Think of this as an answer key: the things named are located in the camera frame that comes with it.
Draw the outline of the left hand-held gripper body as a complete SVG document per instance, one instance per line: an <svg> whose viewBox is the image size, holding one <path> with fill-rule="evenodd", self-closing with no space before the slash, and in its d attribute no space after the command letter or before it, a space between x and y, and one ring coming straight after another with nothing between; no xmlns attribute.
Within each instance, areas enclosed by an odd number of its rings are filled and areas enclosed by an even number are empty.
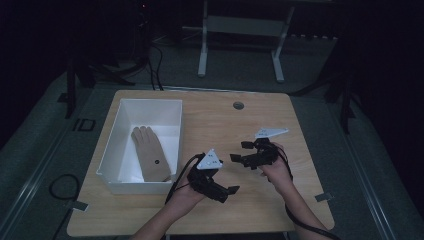
<svg viewBox="0 0 424 240"><path fill-rule="evenodd" d="M194 157L196 162L187 175L190 186L198 193L215 200L219 196L229 196L227 189L215 182L213 176L223 167L214 149Z"/></svg>

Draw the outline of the person's left hand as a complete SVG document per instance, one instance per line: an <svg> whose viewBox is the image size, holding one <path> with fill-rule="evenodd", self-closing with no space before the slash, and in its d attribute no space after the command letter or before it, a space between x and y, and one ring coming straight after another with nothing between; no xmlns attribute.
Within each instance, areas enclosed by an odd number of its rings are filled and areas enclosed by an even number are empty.
<svg viewBox="0 0 424 240"><path fill-rule="evenodd" d="M184 176L166 206L171 209L172 216L181 218L193 210L204 198L203 194L198 193L190 186L187 176Z"/></svg>

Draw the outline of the metal floor rail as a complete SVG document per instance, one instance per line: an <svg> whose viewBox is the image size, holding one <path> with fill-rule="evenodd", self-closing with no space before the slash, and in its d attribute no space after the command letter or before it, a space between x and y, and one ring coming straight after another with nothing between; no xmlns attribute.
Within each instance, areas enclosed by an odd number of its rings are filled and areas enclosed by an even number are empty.
<svg viewBox="0 0 424 240"><path fill-rule="evenodd" d="M351 158L353 172L360 185L364 199L367 203L368 209L376 225L381 240L397 240L393 228L387 218L387 214L385 213L381 205L381 201L366 173L366 169L362 164L362 159L360 158L359 153L354 146L353 140L341 126L339 120L340 111L337 110L333 104L329 104L327 108L331 114L332 121L336 125L339 133L342 135L343 142L348 149L348 155Z"/></svg>
<svg viewBox="0 0 424 240"><path fill-rule="evenodd" d="M0 240L11 240L85 103L38 103L0 151Z"/></svg>

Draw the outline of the beige glove with black dot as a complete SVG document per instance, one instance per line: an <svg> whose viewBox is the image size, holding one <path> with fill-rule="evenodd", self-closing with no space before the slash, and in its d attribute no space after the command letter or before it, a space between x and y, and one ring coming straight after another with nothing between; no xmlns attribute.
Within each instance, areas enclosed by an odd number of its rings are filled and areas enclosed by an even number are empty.
<svg viewBox="0 0 424 240"><path fill-rule="evenodd" d="M135 127L131 133L145 182L166 182L171 170L162 145L151 127Z"/></svg>

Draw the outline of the grey floor tape piece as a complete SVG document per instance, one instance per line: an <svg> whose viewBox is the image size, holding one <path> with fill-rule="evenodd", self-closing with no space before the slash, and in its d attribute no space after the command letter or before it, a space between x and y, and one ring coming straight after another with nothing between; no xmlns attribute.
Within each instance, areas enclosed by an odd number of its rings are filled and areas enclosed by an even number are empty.
<svg viewBox="0 0 424 240"><path fill-rule="evenodd" d="M88 207L89 205L87 203L83 203L78 200L71 200L65 205L66 209L77 210L81 212L86 212Z"/></svg>

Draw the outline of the black tripod stand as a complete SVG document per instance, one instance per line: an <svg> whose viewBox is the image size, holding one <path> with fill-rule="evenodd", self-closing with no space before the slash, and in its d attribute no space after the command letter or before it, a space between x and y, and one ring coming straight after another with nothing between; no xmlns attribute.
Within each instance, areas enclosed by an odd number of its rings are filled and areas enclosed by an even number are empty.
<svg viewBox="0 0 424 240"><path fill-rule="evenodd" d="M343 132L349 134L349 119L353 117L350 102L354 76L355 70L350 65L336 67L326 64L315 82L288 95L300 97L327 85L324 100L326 103L341 101L339 122Z"/></svg>
<svg viewBox="0 0 424 240"><path fill-rule="evenodd" d="M124 79L124 76L130 73L135 73L147 65L147 59L138 59L135 64L129 68L112 71L104 64L90 59L85 55L71 55L68 58L66 68L66 92L62 93L58 99L59 102L66 104L65 118L69 119L76 109L76 80L86 88L93 88L96 84L94 73L100 73L107 80L110 80L119 85L134 86L133 82Z"/></svg>

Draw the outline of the white metal desk frame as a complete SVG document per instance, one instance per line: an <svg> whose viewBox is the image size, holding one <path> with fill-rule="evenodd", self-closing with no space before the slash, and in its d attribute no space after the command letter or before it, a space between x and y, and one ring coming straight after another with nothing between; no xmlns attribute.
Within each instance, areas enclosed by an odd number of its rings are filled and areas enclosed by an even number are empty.
<svg viewBox="0 0 424 240"><path fill-rule="evenodd" d="M209 2L211 0L202 1L202 27L200 28L202 40L197 75L199 77L204 77L206 75L208 59L207 39L209 32L277 37L279 39L279 42L277 47L271 51L271 59L273 63L276 81L278 83L282 83L285 80L282 70L282 64L280 62L280 55L285 39L288 36L288 30L296 6L299 4L327 4L332 2L332 0L282 0L284 4L288 5L288 10L285 14L285 19L270 20L247 17L243 18L234 16L211 15L208 13Z"/></svg>

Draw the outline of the person's right hand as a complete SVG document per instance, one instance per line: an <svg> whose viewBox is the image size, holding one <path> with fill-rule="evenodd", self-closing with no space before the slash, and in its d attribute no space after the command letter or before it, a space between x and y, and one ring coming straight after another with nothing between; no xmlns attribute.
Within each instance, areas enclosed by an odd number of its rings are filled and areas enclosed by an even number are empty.
<svg viewBox="0 0 424 240"><path fill-rule="evenodd" d="M268 178L268 181L273 184L276 191L285 197L289 190L294 187L288 163L286 161L283 146L275 143L278 150L277 160L271 165L260 166L262 175Z"/></svg>

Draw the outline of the white storage box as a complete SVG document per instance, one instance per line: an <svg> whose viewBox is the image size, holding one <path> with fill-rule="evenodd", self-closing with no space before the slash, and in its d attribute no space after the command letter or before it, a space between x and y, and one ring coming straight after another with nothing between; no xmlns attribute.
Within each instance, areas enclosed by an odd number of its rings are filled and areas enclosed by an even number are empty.
<svg viewBox="0 0 424 240"><path fill-rule="evenodd" d="M122 99L96 174L114 194L165 194L179 172L180 100Z"/></svg>

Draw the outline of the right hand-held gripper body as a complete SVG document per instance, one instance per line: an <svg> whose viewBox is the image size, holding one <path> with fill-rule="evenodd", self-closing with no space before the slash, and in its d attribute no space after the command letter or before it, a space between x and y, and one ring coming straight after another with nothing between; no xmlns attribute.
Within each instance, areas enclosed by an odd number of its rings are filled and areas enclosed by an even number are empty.
<svg viewBox="0 0 424 240"><path fill-rule="evenodd" d="M270 141L270 137L287 133L288 128L260 128L255 134L255 154L244 157L245 167L256 169L262 165L271 165L277 160L278 150L275 144Z"/></svg>

